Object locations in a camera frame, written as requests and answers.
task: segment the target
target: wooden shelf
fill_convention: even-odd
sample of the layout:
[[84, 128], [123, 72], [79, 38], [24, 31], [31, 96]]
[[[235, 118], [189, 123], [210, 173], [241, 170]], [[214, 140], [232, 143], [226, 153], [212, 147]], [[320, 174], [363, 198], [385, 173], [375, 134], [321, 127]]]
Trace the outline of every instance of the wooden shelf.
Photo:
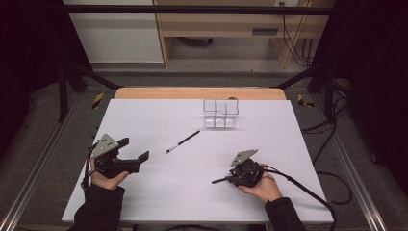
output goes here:
[[[164, 6], [273, 6], [267, 0], [154, 0]], [[299, 0], [298, 7], [330, 8], [334, 0]], [[287, 15], [285, 25], [288, 35], [284, 37], [282, 15], [234, 15], [234, 14], [156, 14], [162, 43], [165, 66], [168, 67], [172, 39], [176, 37], [268, 37], [282, 68], [288, 66], [291, 51], [299, 39], [319, 39], [328, 16]], [[271, 34], [254, 35], [254, 29], [267, 29]]]

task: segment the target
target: black curtain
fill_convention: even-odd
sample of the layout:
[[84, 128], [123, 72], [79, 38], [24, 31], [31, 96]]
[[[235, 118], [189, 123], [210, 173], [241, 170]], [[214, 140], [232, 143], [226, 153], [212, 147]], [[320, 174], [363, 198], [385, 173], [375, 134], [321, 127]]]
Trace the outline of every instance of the black curtain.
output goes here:
[[[330, 16], [314, 62], [330, 59], [334, 76], [349, 80], [350, 103], [374, 156], [408, 194], [407, 4], [406, 0], [336, 1], [336, 7], [351, 11]], [[356, 11], [355, 20], [346, 25]], [[344, 26], [346, 33], [327, 56], [325, 51]]]
[[0, 1], [0, 158], [28, 113], [33, 91], [57, 82], [57, 72], [66, 62], [91, 70], [68, 13], [45, 12], [45, 4], [64, 3]]

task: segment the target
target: black pen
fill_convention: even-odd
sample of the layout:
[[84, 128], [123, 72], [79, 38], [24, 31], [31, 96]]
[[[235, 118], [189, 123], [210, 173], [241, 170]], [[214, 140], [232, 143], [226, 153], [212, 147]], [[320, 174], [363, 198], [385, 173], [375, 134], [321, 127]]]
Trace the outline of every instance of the black pen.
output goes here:
[[167, 151], [166, 154], [169, 153], [170, 151], [172, 151], [174, 148], [178, 147], [179, 145], [181, 145], [183, 142], [188, 141], [189, 139], [191, 139], [193, 136], [197, 135], [200, 132], [200, 130], [194, 132], [193, 134], [191, 134], [189, 137], [183, 139], [182, 141], [180, 141], [179, 143], [175, 144], [174, 146], [170, 147]]

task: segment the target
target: table surface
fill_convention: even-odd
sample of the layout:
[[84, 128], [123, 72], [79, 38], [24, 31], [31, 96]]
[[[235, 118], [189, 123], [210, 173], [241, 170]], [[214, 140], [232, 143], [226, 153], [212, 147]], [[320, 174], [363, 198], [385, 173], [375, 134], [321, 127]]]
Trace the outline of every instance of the table surface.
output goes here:
[[[121, 99], [125, 91], [134, 95], [138, 90], [151, 92], [147, 99]], [[236, 128], [203, 128], [202, 95], [196, 99], [180, 99], [184, 95], [180, 92], [189, 95], [194, 91], [209, 96], [212, 90], [226, 93], [216, 98], [239, 98]], [[178, 91], [180, 95], [178, 99], [153, 99], [150, 97], [153, 91], [159, 95], [173, 91], [171, 97]], [[121, 148], [118, 156], [122, 160], [135, 159], [150, 151], [150, 159], [140, 166], [140, 172], [130, 175], [121, 184], [126, 189], [122, 221], [267, 223], [264, 205], [257, 198], [228, 182], [211, 184], [229, 175], [230, 164], [238, 152], [250, 149], [258, 149], [252, 157], [254, 161], [276, 167], [324, 198], [290, 101], [248, 100], [239, 94], [254, 89], [209, 91], [131, 88], [119, 90], [111, 100], [96, 137], [100, 139], [104, 133], [115, 140], [128, 137], [129, 145]], [[279, 95], [279, 90], [267, 91]], [[285, 98], [283, 91], [280, 93], [277, 98]], [[196, 130], [201, 132], [166, 154], [167, 149]], [[65, 210], [64, 221], [73, 221], [76, 210], [84, 203], [80, 188], [82, 175], [83, 172]], [[330, 212], [323, 205], [283, 177], [275, 178], [282, 194], [293, 201], [303, 222], [332, 222]]]

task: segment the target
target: black sleeve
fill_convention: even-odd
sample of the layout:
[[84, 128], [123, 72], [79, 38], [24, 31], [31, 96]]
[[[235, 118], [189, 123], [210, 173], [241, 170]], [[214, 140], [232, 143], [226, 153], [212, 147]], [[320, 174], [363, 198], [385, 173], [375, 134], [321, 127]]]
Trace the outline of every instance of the black sleeve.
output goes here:
[[296, 210], [287, 197], [279, 198], [265, 205], [270, 223], [275, 231], [302, 231], [306, 230], [300, 221]]
[[121, 187], [111, 191], [90, 184], [85, 203], [75, 213], [74, 225], [68, 231], [116, 231], [124, 193]]

